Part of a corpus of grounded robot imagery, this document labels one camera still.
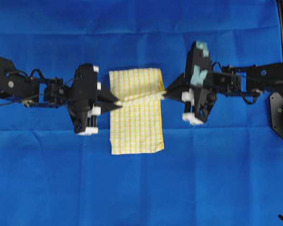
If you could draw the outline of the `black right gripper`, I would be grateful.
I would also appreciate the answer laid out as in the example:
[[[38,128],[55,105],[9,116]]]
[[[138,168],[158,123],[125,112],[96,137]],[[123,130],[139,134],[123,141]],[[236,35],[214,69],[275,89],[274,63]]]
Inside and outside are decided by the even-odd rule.
[[[185,103],[182,115],[191,125],[202,125],[216,102],[212,91],[212,61],[207,44],[194,41],[188,51],[184,73],[167,88],[164,98]]]

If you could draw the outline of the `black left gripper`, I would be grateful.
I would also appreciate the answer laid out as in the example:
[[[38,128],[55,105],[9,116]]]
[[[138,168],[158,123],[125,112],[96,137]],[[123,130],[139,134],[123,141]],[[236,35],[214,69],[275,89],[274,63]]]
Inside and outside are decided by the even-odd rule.
[[[97,117],[122,107],[114,104],[119,99],[98,82],[98,71],[92,64],[78,66],[70,87],[67,109],[74,133],[80,136],[97,134]],[[108,103],[95,104],[97,99]]]

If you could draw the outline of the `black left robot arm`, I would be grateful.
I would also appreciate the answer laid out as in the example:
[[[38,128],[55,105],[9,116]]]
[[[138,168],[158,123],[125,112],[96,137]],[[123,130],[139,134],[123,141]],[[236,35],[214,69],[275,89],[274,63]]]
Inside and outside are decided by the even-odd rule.
[[[99,68],[82,64],[75,70],[71,86],[62,78],[45,78],[40,69],[30,74],[19,70],[0,56],[0,99],[27,108],[66,106],[74,133],[90,136],[98,133],[97,117],[123,106],[122,102],[98,81]]]

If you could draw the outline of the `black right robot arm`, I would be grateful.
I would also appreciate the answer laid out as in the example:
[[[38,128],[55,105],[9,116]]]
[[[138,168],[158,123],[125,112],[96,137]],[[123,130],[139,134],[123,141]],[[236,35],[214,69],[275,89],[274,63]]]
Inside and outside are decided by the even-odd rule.
[[[207,44],[194,41],[187,53],[185,71],[166,89],[163,97],[184,103],[183,120],[191,125],[205,123],[217,94],[241,97],[249,105],[261,93],[277,92],[283,98],[283,63],[263,66],[220,66],[214,71]]]

